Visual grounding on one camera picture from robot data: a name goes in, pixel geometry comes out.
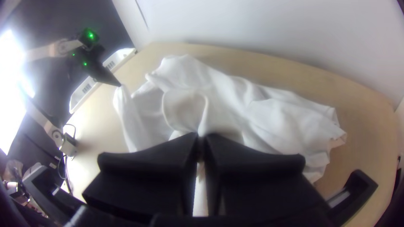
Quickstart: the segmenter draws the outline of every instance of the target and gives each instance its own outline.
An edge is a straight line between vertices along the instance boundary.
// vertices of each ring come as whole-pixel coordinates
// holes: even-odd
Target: white wall
[[[404,95],[404,15],[396,0],[113,0],[137,49],[213,44],[279,56]]]

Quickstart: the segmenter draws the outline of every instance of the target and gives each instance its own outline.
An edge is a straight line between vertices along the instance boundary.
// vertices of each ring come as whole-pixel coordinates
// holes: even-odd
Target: bright light
[[[35,92],[22,73],[24,51],[10,30],[0,35],[0,53],[0,148],[8,154],[26,112],[19,87],[31,97]]]

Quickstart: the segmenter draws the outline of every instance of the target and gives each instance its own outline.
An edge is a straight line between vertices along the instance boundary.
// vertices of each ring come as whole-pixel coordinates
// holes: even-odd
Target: black cable
[[[70,188],[69,177],[68,177],[68,174],[67,174],[67,155],[65,155],[65,161],[64,161],[64,175],[66,176],[67,190],[69,191],[69,194],[72,194],[72,189]]]
[[[76,138],[76,127],[72,124],[66,124],[66,125],[70,125],[70,126],[74,127],[73,139],[75,139]]]
[[[60,175],[60,162],[62,161],[62,159],[64,160],[64,175],[65,177],[62,177]],[[70,184],[69,184],[69,178],[67,176],[67,155],[63,155],[62,158],[59,159],[59,163],[58,163],[58,174],[59,177],[62,178],[64,181],[66,181],[66,186],[67,186],[67,190],[69,191],[69,193],[72,193],[72,189],[70,188]]]
[[[62,177],[62,175],[60,175],[60,162],[62,161],[62,159],[63,159],[65,156],[66,156],[66,155],[63,155],[63,156],[59,159],[59,163],[58,163],[58,174],[59,174],[59,177],[62,178],[62,179],[66,179],[66,178],[67,178],[66,172],[64,173],[65,177]]]

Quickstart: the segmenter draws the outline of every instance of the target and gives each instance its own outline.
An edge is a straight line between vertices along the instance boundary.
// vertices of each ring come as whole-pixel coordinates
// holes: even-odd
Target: table
[[[379,187],[349,220],[347,226],[374,226],[387,208],[396,176],[397,123],[391,102],[383,95],[331,72],[294,61],[241,50],[206,45],[154,43],[129,59],[115,76],[133,92],[145,82],[164,56],[190,54],[230,75],[265,86],[293,91],[312,101],[333,106],[345,145],[331,151],[324,176],[314,185],[324,198],[340,190],[349,174],[361,169]],[[99,173],[97,155],[127,152],[121,123],[112,105],[115,87],[101,85],[74,113],[68,123],[77,127],[78,155],[67,168],[73,195],[81,193]]]

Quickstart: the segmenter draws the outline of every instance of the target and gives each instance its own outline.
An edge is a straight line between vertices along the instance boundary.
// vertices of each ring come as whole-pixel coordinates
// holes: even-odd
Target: white towel
[[[131,96],[124,85],[114,95],[130,152],[189,132],[218,133],[261,152],[303,155],[303,174],[315,182],[331,148],[345,143],[334,108],[226,75],[188,55],[164,58],[146,79]]]

